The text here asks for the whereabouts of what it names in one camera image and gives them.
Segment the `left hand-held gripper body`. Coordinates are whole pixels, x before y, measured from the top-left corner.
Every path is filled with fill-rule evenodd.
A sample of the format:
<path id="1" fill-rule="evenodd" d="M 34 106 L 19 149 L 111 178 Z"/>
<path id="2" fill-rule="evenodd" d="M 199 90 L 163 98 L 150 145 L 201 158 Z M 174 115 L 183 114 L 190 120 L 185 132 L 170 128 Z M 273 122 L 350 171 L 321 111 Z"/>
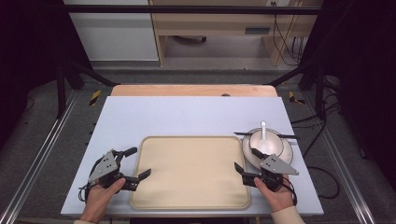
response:
<path id="1" fill-rule="evenodd" d="M 100 185 L 107 189 L 117 180 L 124 178 L 120 172 L 120 162 L 124 157 L 123 151 L 108 151 L 96 164 L 92 167 L 92 173 L 88 178 L 88 188 Z"/>

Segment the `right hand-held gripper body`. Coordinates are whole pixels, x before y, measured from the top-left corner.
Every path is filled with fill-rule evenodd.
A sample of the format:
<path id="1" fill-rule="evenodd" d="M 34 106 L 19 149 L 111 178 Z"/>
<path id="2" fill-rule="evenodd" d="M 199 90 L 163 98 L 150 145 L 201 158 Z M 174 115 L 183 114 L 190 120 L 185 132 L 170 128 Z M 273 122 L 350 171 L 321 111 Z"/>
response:
<path id="1" fill-rule="evenodd" d="M 259 178 L 272 192 L 283 187 L 283 175 L 298 175 L 299 172 L 285 163 L 276 155 L 266 156 L 260 165 L 258 174 L 242 171 L 242 183 L 245 186 L 255 187 L 254 179 Z"/>

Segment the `person's right hand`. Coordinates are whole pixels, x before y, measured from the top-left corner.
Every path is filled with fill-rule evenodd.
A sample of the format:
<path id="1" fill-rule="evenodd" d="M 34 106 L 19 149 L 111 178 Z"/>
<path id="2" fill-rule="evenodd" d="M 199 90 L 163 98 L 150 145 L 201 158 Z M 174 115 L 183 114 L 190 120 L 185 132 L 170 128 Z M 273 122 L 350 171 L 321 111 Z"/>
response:
<path id="1" fill-rule="evenodd" d="M 273 192 L 267 188 L 267 186 L 258 178 L 254 178 L 254 183 L 259 190 L 259 192 L 264 196 L 270 205 L 273 213 L 286 209 L 288 207 L 294 206 L 292 192 L 288 190 L 290 182 L 288 177 L 285 175 L 283 177 L 283 184 L 279 191 Z"/>

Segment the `person's left hand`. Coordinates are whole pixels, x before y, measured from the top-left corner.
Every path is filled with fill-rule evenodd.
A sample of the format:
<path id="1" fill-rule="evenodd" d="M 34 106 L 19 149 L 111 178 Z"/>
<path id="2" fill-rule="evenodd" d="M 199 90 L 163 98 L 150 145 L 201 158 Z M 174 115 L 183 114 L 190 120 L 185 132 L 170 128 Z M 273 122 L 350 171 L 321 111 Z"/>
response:
<path id="1" fill-rule="evenodd" d="M 120 191 L 124 183 L 125 179 L 121 178 L 107 189 L 104 189 L 101 186 L 92 187 L 86 206 L 79 219 L 98 224 L 105 216 L 110 200 L 118 191 Z"/>

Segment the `white ceramic spoon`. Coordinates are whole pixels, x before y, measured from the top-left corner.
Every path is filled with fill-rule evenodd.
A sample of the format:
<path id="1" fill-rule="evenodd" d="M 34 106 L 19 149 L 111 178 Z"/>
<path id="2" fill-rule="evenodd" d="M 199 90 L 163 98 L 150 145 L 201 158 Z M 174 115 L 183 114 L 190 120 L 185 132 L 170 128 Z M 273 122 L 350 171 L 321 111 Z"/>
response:
<path id="1" fill-rule="evenodd" d="M 262 154 L 269 154 L 270 153 L 270 149 L 267 146 L 267 139 L 266 139 L 266 122 L 264 120 L 261 121 L 261 136 L 262 139 L 259 143 L 259 147 L 258 150 L 262 153 Z"/>

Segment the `white plate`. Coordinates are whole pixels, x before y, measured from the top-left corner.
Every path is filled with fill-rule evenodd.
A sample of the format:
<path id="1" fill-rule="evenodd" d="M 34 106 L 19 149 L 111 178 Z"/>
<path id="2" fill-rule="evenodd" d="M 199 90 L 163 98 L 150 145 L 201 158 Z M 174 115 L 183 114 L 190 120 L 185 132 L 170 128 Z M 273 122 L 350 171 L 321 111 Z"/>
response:
<path id="1" fill-rule="evenodd" d="M 249 133 L 254 133 L 258 130 L 261 130 L 261 128 L 253 129 L 249 131 Z M 291 164 L 293 160 L 293 151 L 292 147 L 287 139 L 281 139 L 284 145 L 283 152 L 278 156 L 281 160 L 283 160 L 287 164 Z M 246 159 L 256 168 L 259 168 L 261 165 L 262 160 L 257 158 L 251 153 L 251 147 L 249 145 L 249 137 L 244 136 L 242 140 L 242 149 L 244 152 L 244 155 Z"/>

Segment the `white bowl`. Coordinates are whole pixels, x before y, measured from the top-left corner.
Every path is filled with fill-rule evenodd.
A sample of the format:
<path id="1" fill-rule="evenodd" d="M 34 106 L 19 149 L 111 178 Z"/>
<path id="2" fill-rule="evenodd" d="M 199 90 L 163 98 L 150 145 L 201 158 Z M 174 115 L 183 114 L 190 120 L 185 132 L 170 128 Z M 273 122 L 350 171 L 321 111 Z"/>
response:
<path id="1" fill-rule="evenodd" d="M 266 134 L 268 134 L 268 133 L 275 133 L 275 132 L 273 130 L 267 129 Z M 254 132 L 252 137 L 254 140 L 262 139 L 261 130 Z M 267 155 L 275 154 L 275 155 L 279 156 L 283 152 L 283 148 L 284 148 L 282 140 L 277 137 L 274 137 L 272 139 L 269 139 L 266 137 L 266 139 L 267 139 L 267 146 L 270 149 L 270 153 Z M 259 144 L 257 144 L 257 145 L 249 144 L 249 145 L 251 148 L 258 149 L 258 147 L 259 147 Z"/>

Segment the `black chopstick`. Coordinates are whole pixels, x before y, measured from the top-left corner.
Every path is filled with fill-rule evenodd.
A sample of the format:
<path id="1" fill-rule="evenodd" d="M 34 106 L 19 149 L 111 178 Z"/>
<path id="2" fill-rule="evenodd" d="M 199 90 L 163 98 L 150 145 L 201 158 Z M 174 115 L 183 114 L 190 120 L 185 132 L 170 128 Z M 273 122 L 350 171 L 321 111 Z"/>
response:
<path id="1" fill-rule="evenodd" d="M 239 132 L 235 132 L 235 135 L 243 135 L 243 136 L 251 136 L 254 133 L 239 133 Z M 290 134 L 280 134 L 280 133 L 273 133 L 275 136 L 279 137 L 279 138 L 284 138 L 284 139 L 300 139 L 299 136 L 297 135 L 290 135 Z"/>
<path id="2" fill-rule="evenodd" d="M 248 141 L 248 142 L 249 142 L 250 144 L 253 144 L 253 145 L 257 145 L 257 144 L 259 144 L 260 141 L 261 141 L 261 139 L 259 139 L 259 140 L 254 140 L 254 139 L 253 139 L 252 135 L 253 135 L 254 133 L 240 133 L 240 132 L 235 132 L 234 134 L 236 134 L 236 135 L 248 136 L 248 137 L 249 137 L 249 141 Z M 268 133 L 268 134 L 266 135 L 266 137 L 269 138 L 269 139 L 272 139 L 272 138 L 274 138 L 274 137 L 277 137 L 277 138 L 279 138 L 279 139 L 300 139 L 300 137 L 297 136 L 297 135 L 281 134 L 281 133 Z"/>

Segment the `beige tray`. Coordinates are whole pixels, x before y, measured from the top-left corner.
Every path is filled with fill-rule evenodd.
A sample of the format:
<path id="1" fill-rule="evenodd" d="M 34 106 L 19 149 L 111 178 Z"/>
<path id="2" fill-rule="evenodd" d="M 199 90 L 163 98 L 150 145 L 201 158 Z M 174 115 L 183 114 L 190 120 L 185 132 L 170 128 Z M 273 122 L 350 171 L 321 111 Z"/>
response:
<path id="1" fill-rule="evenodd" d="M 136 210 L 240 210 L 248 187 L 234 166 L 245 165 L 234 136 L 151 136 L 141 143 L 135 171 L 150 170 L 131 194 Z"/>

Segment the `white table board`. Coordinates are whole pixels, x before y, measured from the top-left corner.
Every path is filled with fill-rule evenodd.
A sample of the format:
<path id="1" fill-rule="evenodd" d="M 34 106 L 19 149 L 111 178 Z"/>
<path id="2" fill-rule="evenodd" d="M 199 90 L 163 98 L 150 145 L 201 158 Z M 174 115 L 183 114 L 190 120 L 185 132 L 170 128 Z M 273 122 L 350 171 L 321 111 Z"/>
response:
<path id="1" fill-rule="evenodd" d="M 151 136 L 234 136 L 259 127 L 282 134 L 292 128 L 283 101 L 279 97 L 126 97 L 110 96 L 93 131 L 75 180 L 64 202 L 62 214 L 77 217 L 84 204 L 78 199 L 80 187 L 86 184 L 94 162 L 110 149 L 138 151 L 121 163 L 126 175 L 135 171 L 142 141 Z M 107 214 L 114 217 L 242 217 L 267 215 L 267 201 L 249 188 L 250 203 L 240 210 L 136 210 L 131 191 L 121 191 L 111 201 Z"/>

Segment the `wooden table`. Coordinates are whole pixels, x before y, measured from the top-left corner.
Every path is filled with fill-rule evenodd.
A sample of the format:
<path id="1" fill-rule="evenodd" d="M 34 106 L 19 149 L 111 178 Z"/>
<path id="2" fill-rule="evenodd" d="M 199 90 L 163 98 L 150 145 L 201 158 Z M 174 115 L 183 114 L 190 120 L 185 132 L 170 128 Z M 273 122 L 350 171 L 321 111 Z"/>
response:
<path id="1" fill-rule="evenodd" d="M 277 97 L 269 85 L 219 84 L 134 84 L 117 85 L 111 96 L 246 96 Z"/>

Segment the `black metal stand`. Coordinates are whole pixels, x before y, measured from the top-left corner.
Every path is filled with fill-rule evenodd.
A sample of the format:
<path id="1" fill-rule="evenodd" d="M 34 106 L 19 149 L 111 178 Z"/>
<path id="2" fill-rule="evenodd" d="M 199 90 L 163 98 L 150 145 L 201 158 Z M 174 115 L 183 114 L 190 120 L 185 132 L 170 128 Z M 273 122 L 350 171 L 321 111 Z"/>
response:
<path id="1" fill-rule="evenodd" d="M 298 65 L 295 69 L 288 72 L 286 75 L 279 77 L 273 81 L 269 82 L 270 86 L 277 87 L 283 82 L 302 74 L 302 78 L 298 84 L 298 88 L 301 91 L 307 91 L 316 84 L 315 88 L 315 112 L 318 117 L 325 120 L 325 109 L 323 100 L 324 91 L 324 69 L 320 63 L 307 62 Z"/>
<path id="2" fill-rule="evenodd" d="M 65 61 L 58 63 L 56 66 L 58 119 L 65 113 L 66 110 L 65 82 L 68 81 L 73 90 L 81 90 L 84 87 L 84 81 L 80 77 L 81 74 L 85 74 L 108 87 L 115 87 L 118 85 L 117 82 L 111 81 L 95 73 L 91 68 L 88 68 L 75 61 Z"/>

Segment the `white cabinet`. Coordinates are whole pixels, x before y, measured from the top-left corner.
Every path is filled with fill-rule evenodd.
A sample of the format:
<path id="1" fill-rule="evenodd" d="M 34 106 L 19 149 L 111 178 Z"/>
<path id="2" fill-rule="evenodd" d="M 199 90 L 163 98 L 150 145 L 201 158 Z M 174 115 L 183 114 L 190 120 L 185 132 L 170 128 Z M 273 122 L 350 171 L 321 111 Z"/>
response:
<path id="1" fill-rule="evenodd" d="M 70 13 L 90 61 L 158 61 L 149 13 Z"/>

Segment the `black curtain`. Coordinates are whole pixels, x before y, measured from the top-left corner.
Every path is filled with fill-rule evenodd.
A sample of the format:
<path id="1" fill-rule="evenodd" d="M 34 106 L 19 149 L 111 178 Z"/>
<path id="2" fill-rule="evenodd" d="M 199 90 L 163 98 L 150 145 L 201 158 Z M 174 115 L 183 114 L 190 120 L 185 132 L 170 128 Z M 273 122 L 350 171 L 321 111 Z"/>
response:
<path id="1" fill-rule="evenodd" d="M 34 22 L 36 16 L 68 58 L 91 66 L 70 15 L 41 9 L 63 4 L 64 0 L 0 0 L 0 149 L 21 118 L 28 93 L 56 78 L 57 60 Z"/>
<path id="2" fill-rule="evenodd" d="M 341 104 L 357 138 L 396 188 L 396 0 L 323 0 L 303 60 L 340 80 Z"/>

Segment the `light wooden desk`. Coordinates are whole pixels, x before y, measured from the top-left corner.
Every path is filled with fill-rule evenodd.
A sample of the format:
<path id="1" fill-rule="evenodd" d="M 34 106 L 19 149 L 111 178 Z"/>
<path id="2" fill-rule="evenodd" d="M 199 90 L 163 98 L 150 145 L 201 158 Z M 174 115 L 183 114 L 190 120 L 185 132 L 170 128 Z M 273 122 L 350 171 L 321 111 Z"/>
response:
<path id="1" fill-rule="evenodd" d="M 321 7 L 324 0 L 148 0 L 152 6 Z M 168 36 L 255 35 L 273 65 L 291 50 L 294 37 L 308 37 L 315 15 L 160 14 L 151 15 L 157 49 L 165 53 Z"/>

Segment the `aluminium floor rail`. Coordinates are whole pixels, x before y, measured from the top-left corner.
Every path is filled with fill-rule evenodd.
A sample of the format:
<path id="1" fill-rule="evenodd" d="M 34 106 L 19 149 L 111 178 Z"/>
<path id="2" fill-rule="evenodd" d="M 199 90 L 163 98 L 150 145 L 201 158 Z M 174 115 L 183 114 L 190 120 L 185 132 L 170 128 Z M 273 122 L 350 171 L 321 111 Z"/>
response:
<path id="1" fill-rule="evenodd" d="M 51 153 L 60 133 L 62 132 L 78 96 L 79 91 L 70 91 L 70 96 L 66 101 L 64 112 L 59 118 L 55 120 L 49 134 L 35 156 L 33 163 L 25 174 L 16 193 L 8 203 L 5 211 L 0 215 L 0 224 L 13 224 L 16 220 L 44 164 L 46 163 L 49 154 Z"/>
<path id="2" fill-rule="evenodd" d="M 304 91 L 304 97 L 307 101 L 308 108 L 312 112 L 318 113 L 317 104 L 319 104 L 319 108 L 322 108 L 324 111 L 324 116 L 328 117 L 330 115 L 330 110 L 333 110 L 338 106 L 338 102 L 336 98 L 332 96 L 330 93 L 326 93 L 322 100 L 317 101 L 316 96 L 308 91 Z M 327 125 L 329 121 L 323 123 L 320 128 L 320 138 L 324 143 L 325 149 L 328 152 L 329 158 L 332 161 L 332 165 L 334 167 L 335 172 L 340 181 L 340 185 L 344 190 L 348 200 L 351 204 L 351 207 L 359 220 L 360 224 L 376 224 L 375 218 L 372 214 L 371 209 L 369 208 L 367 202 L 365 201 L 360 188 L 354 178 L 354 175 L 351 173 L 350 169 L 347 166 L 346 161 L 343 159 L 332 135 L 329 131 Z"/>

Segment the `black horizontal frame bar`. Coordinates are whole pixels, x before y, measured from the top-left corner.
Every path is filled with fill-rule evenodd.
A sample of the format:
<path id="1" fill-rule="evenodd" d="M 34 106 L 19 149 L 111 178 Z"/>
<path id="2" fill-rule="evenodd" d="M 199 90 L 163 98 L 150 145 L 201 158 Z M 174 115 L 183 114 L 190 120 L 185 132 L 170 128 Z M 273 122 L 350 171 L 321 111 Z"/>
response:
<path id="1" fill-rule="evenodd" d="M 231 7 L 231 6 L 121 6 L 65 5 L 70 13 L 160 13 L 160 14 L 254 14 L 254 15 L 318 15 L 320 7 Z"/>

